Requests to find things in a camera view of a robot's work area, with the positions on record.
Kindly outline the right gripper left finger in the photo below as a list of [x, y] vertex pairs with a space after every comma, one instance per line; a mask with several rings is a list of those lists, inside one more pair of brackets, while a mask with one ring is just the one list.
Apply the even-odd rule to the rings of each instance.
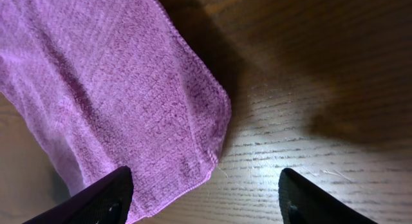
[[23, 224], [125, 224], [133, 189], [130, 168], [121, 166], [64, 203]]

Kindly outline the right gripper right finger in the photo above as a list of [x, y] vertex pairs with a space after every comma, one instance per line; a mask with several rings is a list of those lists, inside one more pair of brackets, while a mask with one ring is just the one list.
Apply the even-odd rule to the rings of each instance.
[[291, 168], [281, 171], [278, 186], [284, 224], [377, 224]]

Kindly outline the purple cloth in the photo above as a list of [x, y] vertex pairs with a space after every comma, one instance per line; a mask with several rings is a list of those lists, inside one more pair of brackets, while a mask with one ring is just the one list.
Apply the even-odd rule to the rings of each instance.
[[1, 93], [71, 194], [131, 169], [128, 223], [211, 177], [231, 116], [158, 0], [1, 0]]

